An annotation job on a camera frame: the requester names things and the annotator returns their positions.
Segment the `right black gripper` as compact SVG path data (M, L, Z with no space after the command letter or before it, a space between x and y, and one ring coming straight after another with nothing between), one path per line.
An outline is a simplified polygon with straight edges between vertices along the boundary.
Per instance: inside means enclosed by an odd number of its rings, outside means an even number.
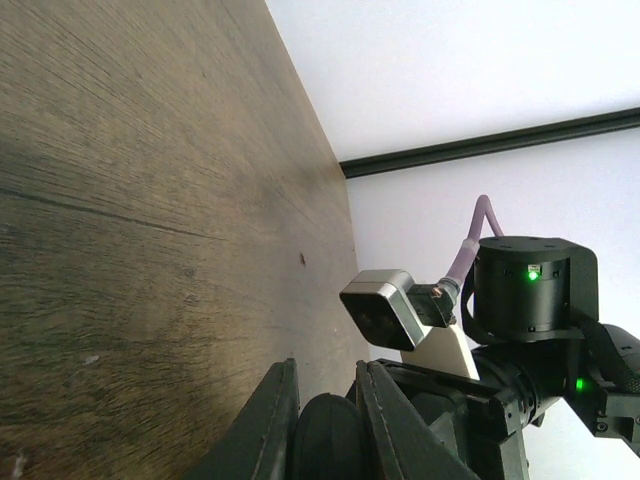
M376 362L475 479L529 478L523 438L528 417L513 389L385 359ZM355 380L346 397L356 406Z

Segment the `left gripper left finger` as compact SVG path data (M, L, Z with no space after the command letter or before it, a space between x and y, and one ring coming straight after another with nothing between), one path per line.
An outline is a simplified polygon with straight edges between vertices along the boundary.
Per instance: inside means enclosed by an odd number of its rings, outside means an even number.
M271 365L229 429L185 479L286 479L299 418L297 365Z

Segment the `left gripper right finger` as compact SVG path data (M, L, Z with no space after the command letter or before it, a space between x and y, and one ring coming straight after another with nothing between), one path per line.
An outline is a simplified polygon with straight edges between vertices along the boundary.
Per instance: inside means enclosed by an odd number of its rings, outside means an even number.
M380 363L356 364L355 389L375 479L477 477L435 436Z

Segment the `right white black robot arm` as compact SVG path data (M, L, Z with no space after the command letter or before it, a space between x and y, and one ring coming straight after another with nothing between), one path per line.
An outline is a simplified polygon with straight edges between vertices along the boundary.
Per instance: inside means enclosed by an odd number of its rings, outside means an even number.
M365 270L340 299L396 350L351 390L381 479L525 479L523 432L566 402L599 438L639 448L639 342L599 320L598 261L560 238L493 236L433 284Z

